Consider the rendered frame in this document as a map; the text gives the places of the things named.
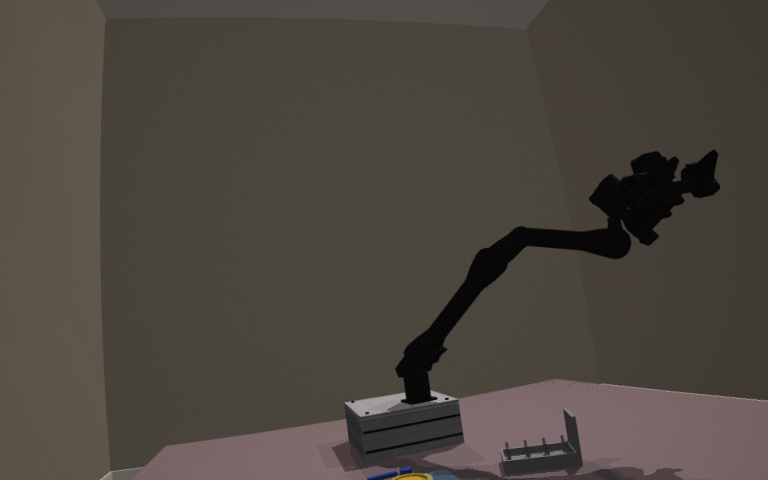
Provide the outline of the light blue flat mat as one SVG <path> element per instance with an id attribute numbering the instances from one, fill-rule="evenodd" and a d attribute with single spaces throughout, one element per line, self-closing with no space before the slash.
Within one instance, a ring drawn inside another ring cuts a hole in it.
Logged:
<path id="1" fill-rule="evenodd" d="M 431 477 L 431 480 L 460 480 L 459 478 L 451 474 L 449 470 L 447 471 L 446 469 L 431 472 L 431 473 L 426 473 L 426 474 Z"/>

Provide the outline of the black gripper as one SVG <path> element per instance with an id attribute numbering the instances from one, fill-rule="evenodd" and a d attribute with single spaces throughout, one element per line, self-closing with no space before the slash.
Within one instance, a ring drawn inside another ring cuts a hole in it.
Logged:
<path id="1" fill-rule="evenodd" d="M 700 161 L 686 164 L 681 171 L 682 181 L 672 181 L 679 160 L 672 157 L 650 172 L 623 177 L 617 191 L 631 211 L 650 223 L 672 215 L 672 208 L 683 204 L 682 194 L 692 193 L 694 198 L 714 195 L 720 185 L 714 178 L 718 159 L 716 150 L 708 152 Z"/>

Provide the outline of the dark grey dish rack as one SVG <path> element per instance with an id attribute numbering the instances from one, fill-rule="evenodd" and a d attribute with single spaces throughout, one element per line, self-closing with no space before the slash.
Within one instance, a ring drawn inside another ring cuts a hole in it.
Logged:
<path id="1" fill-rule="evenodd" d="M 559 443 L 548 444 L 542 437 L 543 444 L 527 446 L 524 439 L 524 447 L 509 448 L 506 442 L 506 448 L 501 449 L 505 474 L 583 466 L 576 416 L 567 408 L 563 411 L 568 441 L 561 434 Z"/>

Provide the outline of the yellow round plate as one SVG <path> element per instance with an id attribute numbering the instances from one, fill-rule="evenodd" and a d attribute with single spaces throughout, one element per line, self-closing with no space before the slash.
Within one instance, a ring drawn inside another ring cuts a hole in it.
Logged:
<path id="1" fill-rule="evenodd" d="M 406 474 L 397 476 L 391 480 L 431 480 L 431 477 L 427 474 Z"/>

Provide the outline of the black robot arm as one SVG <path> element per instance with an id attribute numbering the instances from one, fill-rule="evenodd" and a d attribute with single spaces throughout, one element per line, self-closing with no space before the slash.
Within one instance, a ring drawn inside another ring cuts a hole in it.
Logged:
<path id="1" fill-rule="evenodd" d="M 634 174 L 650 172 L 667 159 L 657 151 L 644 153 L 630 161 Z M 579 250 L 619 259 L 629 253 L 631 239 L 622 229 L 620 220 L 641 244 L 650 246 L 658 237 L 653 228 L 659 223 L 646 222 L 637 212 L 628 209 L 617 186 L 620 180 L 612 173 L 599 183 L 589 201 L 609 216 L 608 228 L 572 231 L 517 226 L 489 248 L 479 250 L 470 267 L 466 281 L 434 323 L 416 337 L 404 350 L 404 357 L 395 371 L 404 377 L 406 399 L 401 402 L 418 404 L 437 400 L 431 396 L 428 373 L 447 350 L 443 342 L 464 312 L 483 289 L 499 278 L 516 256 L 526 247 Z"/>

